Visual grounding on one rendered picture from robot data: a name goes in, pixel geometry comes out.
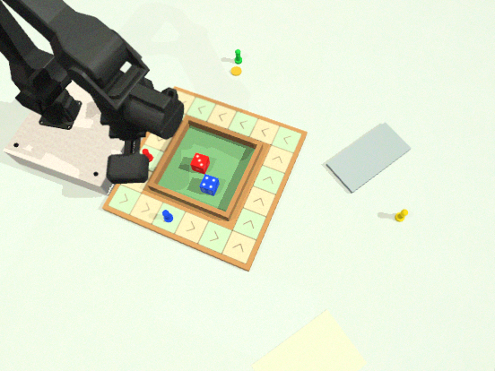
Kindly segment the red pawn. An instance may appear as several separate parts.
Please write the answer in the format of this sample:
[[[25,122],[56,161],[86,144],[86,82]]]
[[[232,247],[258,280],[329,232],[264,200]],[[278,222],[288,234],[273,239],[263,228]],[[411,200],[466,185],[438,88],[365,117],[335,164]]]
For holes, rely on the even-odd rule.
[[[152,157],[152,155],[149,153],[149,150],[148,150],[148,149],[144,148],[144,149],[143,149],[143,154],[148,156],[149,162],[151,162],[151,161],[152,161],[153,157]]]

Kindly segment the blue pawn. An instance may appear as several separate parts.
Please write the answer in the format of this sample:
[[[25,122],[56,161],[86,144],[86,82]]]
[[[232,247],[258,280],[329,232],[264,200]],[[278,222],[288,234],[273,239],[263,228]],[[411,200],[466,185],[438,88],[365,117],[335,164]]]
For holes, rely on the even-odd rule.
[[[173,221],[173,216],[172,214],[170,214],[167,210],[164,210],[162,211],[162,216],[163,216],[163,219],[167,222],[167,223],[170,223]]]

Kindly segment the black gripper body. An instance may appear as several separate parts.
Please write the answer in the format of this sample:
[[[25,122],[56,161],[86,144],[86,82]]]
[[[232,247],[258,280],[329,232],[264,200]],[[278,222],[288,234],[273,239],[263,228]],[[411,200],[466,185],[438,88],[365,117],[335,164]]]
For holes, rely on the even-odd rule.
[[[140,153],[141,137],[139,127],[125,119],[110,120],[100,114],[101,125],[109,126],[109,138],[125,141],[124,153],[110,154],[107,159],[106,178],[111,184],[137,184],[148,180],[148,156]]]

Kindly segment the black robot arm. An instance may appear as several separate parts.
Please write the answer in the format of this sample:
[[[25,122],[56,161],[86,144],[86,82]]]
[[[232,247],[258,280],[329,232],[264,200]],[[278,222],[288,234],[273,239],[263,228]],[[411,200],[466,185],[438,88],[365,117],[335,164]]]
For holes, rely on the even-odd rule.
[[[99,18],[76,12],[64,0],[3,1],[50,43],[53,52],[38,49],[0,0],[0,52],[20,90],[15,99],[41,115],[41,125],[72,129],[83,104],[66,88],[73,81],[110,120],[125,119],[140,132],[164,140],[178,130],[184,103],[177,91],[147,86],[144,77],[150,68]],[[123,72],[126,62],[131,67]]]

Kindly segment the blue die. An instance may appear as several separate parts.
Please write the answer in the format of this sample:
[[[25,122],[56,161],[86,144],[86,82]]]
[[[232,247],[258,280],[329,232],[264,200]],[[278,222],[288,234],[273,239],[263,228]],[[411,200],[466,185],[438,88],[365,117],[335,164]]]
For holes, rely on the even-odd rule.
[[[219,184],[218,178],[204,174],[204,178],[200,184],[201,192],[214,196]]]

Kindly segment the red die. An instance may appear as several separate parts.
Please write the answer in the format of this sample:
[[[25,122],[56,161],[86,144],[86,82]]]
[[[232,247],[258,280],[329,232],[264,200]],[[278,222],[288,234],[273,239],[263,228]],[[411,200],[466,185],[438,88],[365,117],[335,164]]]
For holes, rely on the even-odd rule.
[[[205,156],[203,154],[195,153],[194,158],[192,159],[191,163],[191,168],[192,170],[205,174],[206,170],[208,169],[210,165],[210,160],[208,156]]]

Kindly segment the yellow pawn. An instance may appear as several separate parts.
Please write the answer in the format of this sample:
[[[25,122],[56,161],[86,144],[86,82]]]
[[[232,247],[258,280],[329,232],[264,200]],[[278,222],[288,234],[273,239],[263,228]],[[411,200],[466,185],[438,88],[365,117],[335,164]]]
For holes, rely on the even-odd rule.
[[[407,210],[401,210],[401,212],[398,212],[396,215],[395,215],[395,220],[397,222],[402,222],[404,220],[404,217],[408,215],[408,211]]]

